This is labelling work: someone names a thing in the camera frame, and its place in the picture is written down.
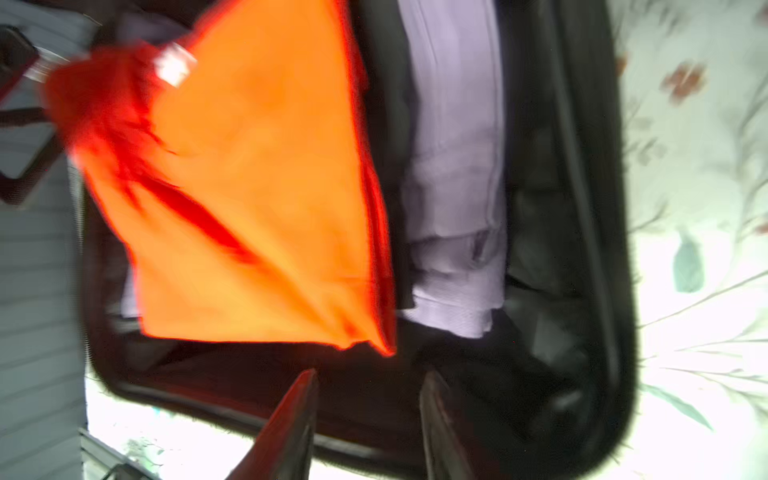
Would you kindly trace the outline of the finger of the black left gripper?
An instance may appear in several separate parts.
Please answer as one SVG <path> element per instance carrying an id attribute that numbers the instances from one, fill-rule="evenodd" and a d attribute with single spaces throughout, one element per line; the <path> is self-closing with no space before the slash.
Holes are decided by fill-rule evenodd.
<path id="1" fill-rule="evenodd" d="M 34 46 L 20 28 L 2 24 L 1 100 L 10 95 L 22 80 L 42 83 L 56 66 L 65 62 L 63 57 Z M 45 123 L 50 123 L 50 119 L 42 106 L 1 111 L 1 129 Z M 2 173 L 1 201 L 13 207 L 23 205 L 62 153 L 63 147 L 53 134 L 42 144 L 19 176 L 10 177 Z"/>

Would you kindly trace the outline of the black t-shirt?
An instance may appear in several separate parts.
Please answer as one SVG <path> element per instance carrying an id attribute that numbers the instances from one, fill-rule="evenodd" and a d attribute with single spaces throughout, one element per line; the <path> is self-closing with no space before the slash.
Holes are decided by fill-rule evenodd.
<path id="1" fill-rule="evenodd" d="M 352 1 L 350 11 L 368 78 L 363 94 L 366 127 L 388 215 L 396 308 L 405 310 L 414 301 L 401 191 L 417 112 L 409 42 L 396 1 Z"/>

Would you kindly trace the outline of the red t-shirt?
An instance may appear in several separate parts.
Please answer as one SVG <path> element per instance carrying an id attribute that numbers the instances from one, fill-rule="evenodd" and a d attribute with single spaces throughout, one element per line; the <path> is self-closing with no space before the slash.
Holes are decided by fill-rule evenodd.
<path id="1" fill-rule="evenodd" d="M 43 98 L 134 270 L 142 332 L 396 350 L 385 204 L 344 1 L 221 1 Z"/>

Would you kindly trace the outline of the purple trousers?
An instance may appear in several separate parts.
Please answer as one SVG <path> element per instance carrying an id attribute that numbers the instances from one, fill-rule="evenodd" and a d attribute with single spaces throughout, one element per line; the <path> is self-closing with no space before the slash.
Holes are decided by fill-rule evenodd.
<path id="1" fill-rule="evenodd" d="M 359 97 L 373 163 L 363 101 L 368 78 L 351 2 L 344 2 L 365 75 Z M 417 105 L 401 191 L 414 306 L 398 310 L 395 302 L 396 327 L 404 312 L 417 323 L 476 338 L 489 330 L 490 313 L 503 300 L 505 125 L 496 11 L 489 1 L 396 2 Z"/>

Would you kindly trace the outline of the white black suitcase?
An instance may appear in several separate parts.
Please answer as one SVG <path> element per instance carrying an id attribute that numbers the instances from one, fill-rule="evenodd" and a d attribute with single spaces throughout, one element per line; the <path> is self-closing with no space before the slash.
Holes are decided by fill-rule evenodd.
<path id="1" fill-rule="evenodd" d="M 152 339 L 118 314 L 121 242 L 83 200 L 81 321 L 121 397 L 254 438 L 305 370 L 313 458 L 428 479 L 419 395 L 437 372 L 461 408 L 477 479 L 574 479 L 603 463 L 634 403 L 636 334 L 616 61 L 603 1 L 500 1 L 506 94 L 505 298 L 489 334 L 407 321 L 385 358 L 359 345 Z"/>

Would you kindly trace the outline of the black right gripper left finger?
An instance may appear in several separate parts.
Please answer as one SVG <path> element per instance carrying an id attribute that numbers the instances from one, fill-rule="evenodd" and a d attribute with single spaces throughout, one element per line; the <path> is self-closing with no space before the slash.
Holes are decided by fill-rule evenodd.
<path id="1" fill-rule="evenodd" d="M 303 371 L 227 480 L 307 480 L 313 457 L 318 378 Z"/>

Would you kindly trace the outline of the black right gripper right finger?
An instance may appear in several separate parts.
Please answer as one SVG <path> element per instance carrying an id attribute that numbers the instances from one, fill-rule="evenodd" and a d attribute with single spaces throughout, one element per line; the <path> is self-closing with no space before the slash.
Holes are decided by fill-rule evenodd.
<path id="1" fill-rule="evenodd" d="M 437 373 L 424 378 L 419 405 L 428 479 L 477 479 L 461 425 L 461 408 L 446 381 Z"/>

